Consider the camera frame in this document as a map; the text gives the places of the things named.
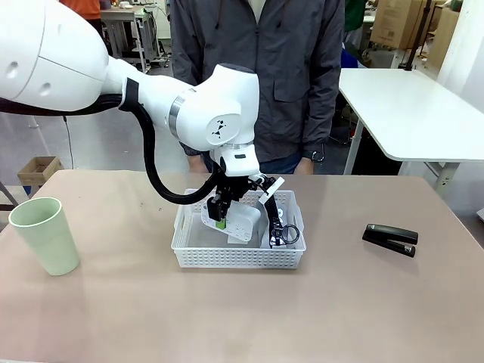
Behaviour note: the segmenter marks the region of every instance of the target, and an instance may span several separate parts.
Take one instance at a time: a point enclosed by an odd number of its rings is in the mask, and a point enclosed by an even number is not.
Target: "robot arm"
[[[148,76],[109,57],[95,29],[69,8],[55,0],[23,4],[22,11],[12,11],[0,22],[0,98],[10,101],[7,107],[0,102],[0,111],[69,115],[119,107],[132,112],[143,131],[151,184],[178,204],[200,201],[217,187],[207,202],[209,218],[217,222],[225,221],[231,202],[249,189],[267,191],[276,184],[259,174],[253,146],[259,111],[254,72],[221,64],[198,86]],[[219,168],[199,191],[179,196],[164,187],[154,166],[154,125],[193,149],[210,151]],[[271,228],[281,231],[273,197],[266,209],[274,219]],[[272,234],[272,244],[281,241]]]
[[[148,76],[108,56],[97,32],[54,0],[27,0],[0,23],[0,98],[47,110],[76,111],[100,95],[126,99],[128,79],[156,126],[212,158],[227,176],[259,172],[252,145],[259,81],[250,70],[219,65],[203,84]]]

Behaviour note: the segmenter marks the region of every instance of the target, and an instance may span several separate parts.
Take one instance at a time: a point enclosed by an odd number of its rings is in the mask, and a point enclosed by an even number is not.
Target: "orange shirt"
[[[74,10],[86,20],[101,19],[99,0],[60,0],[60,3]]]

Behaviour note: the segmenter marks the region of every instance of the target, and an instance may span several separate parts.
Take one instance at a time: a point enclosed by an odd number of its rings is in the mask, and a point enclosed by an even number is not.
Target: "basket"
[[[186,194],[194,189],[187,189]],[[254,232],[247,245],[228,244],[228,236],[202,223],[201,207],[211,194],[199,203],[180,206],[175,219],[172,249],[180,267],[184,268],[297,268],[306,251],[301,209],[293,191],[277,191],[275,199],[285,205],[287,221],[300,232],[299,240],[286,248],[260,248],[260,232]],[[262,191],[249,191],[240,200],[256,206]]]

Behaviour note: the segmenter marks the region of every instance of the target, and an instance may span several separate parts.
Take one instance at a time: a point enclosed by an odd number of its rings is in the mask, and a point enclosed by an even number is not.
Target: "plastic cup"
[[[42,267],[53,276],[65,275],[79,264],[79,255],[60,200],[28,200],[8,216]]]

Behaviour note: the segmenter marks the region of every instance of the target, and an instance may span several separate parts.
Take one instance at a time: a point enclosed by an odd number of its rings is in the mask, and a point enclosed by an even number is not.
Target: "black stapler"
[[[414,245],[418,242],[418,233],[388,225],[367,225],[363,234],[363,240],[401,253],[402,255],[414,257]]]

